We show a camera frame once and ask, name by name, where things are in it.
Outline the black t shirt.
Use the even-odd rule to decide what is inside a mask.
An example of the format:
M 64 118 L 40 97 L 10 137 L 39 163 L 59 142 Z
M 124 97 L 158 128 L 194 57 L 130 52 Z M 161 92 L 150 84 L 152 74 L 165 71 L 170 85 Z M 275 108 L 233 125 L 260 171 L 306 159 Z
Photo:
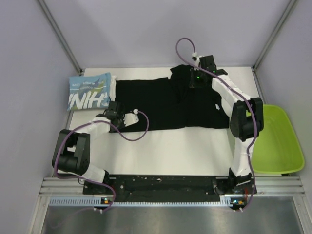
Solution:
M 138 123 L 122 128 L 121 132 L 184 127 L 229 128 L 230 120 L 221 106 L 218 92 L 210 85 L 189 87 L 189 65 L 171 68 L 171 72 L 169 78 L 117 81 L 115 100 L 125 106 L 127 113 L 134 109 L 145 113 L 145 116 L 138 116 Z

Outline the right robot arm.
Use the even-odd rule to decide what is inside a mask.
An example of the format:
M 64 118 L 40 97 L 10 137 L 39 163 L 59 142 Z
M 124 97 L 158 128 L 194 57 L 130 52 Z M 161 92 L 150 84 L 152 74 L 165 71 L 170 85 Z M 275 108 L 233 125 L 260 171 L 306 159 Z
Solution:
M 263 101 L 244 93 L 223 69 L 217 69 L 213 56 L 192 53 L 191 68 L 193 88 L 210 85 L 222 99 L 222 108 L 230 118 L 229 128 L 234 136 L 234 159 L 229 170 L 228 188 L 239 193 L 251 183 L 253 169 L 251 158 L 254 144 L 264 128 Z

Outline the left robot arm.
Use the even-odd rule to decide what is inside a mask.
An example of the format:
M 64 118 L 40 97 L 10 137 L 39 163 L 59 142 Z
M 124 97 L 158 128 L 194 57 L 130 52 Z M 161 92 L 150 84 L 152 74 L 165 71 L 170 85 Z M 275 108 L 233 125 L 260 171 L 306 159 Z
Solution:
M 106 171 L 91 163 L 91 141 L 111 129 L 125 127 L 125 105 L 112 101 L 102 114 L 73 130 L 60 131 L 52 159 L 54 174 L 57 178 L 78 178 L 94 181 L 99 193 L 109 191 L 111 182 L 105 178 Z

